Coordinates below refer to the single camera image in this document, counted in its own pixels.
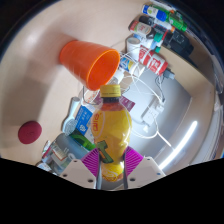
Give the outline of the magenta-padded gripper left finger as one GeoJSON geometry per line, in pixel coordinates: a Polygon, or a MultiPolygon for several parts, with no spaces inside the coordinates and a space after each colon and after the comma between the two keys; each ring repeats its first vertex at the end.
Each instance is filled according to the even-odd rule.
{"type": "Polygon", "coordinates": [[[84,188],[100,189],[102,177],[98,150],[93,149],[82,159],[73,159],[60,177],[84,188]]]}

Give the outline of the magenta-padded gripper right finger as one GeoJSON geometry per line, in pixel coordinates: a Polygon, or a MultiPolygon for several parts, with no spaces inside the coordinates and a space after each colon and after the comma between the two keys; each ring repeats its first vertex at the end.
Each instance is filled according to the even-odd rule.
{"type": "Polygon", "coordinates": [[[162,177],[164,172],[152,157],[144,157],[131,147],[124,153],[124,188],[135,189],[152,183],[162,177]]]}

